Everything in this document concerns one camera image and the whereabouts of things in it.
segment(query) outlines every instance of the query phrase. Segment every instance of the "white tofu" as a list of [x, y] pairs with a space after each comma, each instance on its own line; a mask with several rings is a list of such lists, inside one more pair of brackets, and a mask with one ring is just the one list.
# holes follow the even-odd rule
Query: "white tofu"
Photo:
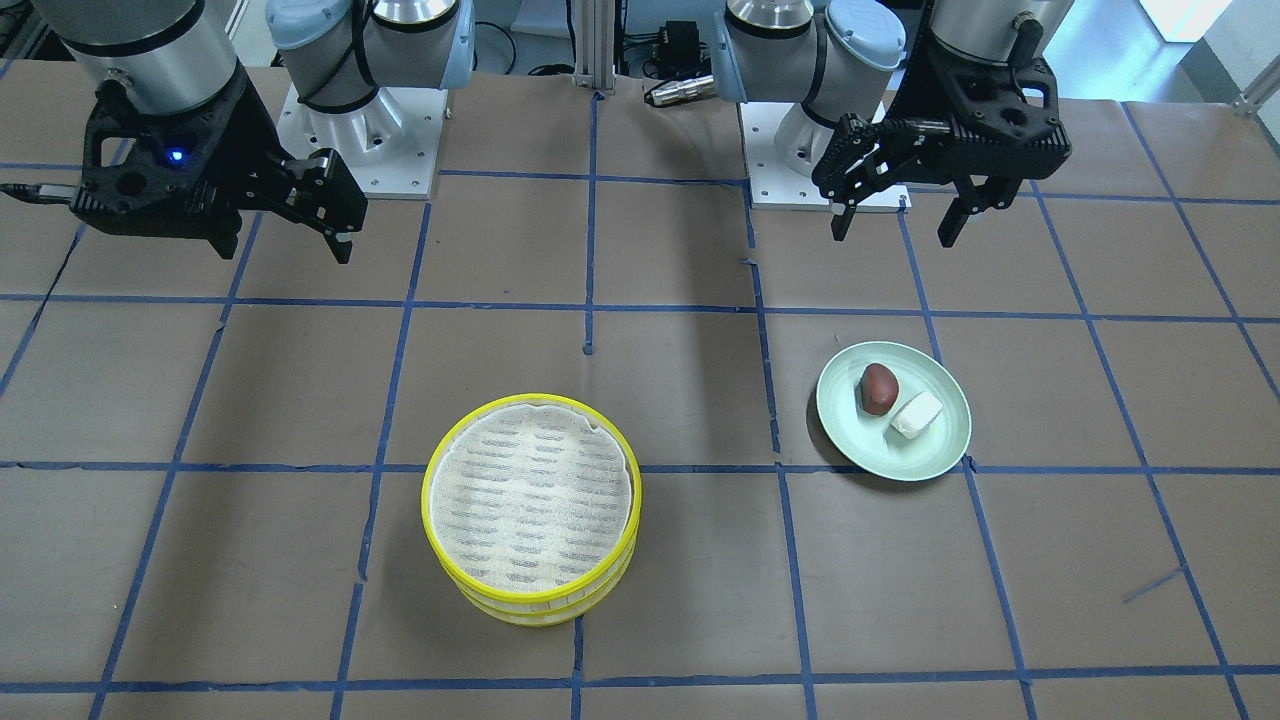
[[893, 416], [893, 429], [906, 439], [915, 439], [942, 413], [942, 402], [928, 392], [922, 392]]

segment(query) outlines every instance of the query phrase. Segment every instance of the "metal bolt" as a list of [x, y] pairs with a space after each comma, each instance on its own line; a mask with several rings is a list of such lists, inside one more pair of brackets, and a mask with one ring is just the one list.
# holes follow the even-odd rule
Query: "metal bolt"
[[120, 68], [108, 68], [106, 79], [114, 79], [124, 87], [133, 87], [133, 78], [129, 77], [129, 73], [122, 70]]

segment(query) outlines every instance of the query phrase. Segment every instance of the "floor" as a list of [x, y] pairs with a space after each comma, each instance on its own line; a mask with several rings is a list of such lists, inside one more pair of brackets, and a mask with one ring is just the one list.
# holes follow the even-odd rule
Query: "floor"
[[[74, 182], [90, 90], [0, 68], [0, 179]], [[1280, 160], [1221, 106], [1062, 117], [1073, 160], [948, 251], [937, 188], [842, 245], [750, 209], [733, 108], [631, 81], [477, 76], [434, 202], [375, 201], [348, 266], [270, 217], [221, 261], [0, 201], [0, 716], [1280, 717]], [[867, 340], [968, 393], [937, 480], [815, 421]], [[645, 486], [621, 584], [541, 630], [419, 516], [521, 391]]]

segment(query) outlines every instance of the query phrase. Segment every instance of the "metal pole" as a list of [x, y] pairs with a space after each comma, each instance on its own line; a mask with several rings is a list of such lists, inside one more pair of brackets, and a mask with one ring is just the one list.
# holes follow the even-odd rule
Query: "metal pole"
[[613, 92], [613, 17], [616, 0], [575, 0], [573, 85]]
[[1240, 117], [1256, 115], [1262, 104], [1280, 90], [1280, 56], [1271, 60], [1258, 77], [1240, 91], [1239, 97], [1231, 104], [1235, 114]]

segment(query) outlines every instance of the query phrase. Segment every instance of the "black electronic device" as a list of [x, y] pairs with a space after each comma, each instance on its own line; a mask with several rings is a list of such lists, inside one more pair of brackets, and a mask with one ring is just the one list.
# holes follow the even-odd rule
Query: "black electronic device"
[[682, 78], [696, 74], [703, 65], [698, 23], [692, 20], [667, 20], [658, 31], [658, 44], [653, 49], [653, 64], [659, 78]]

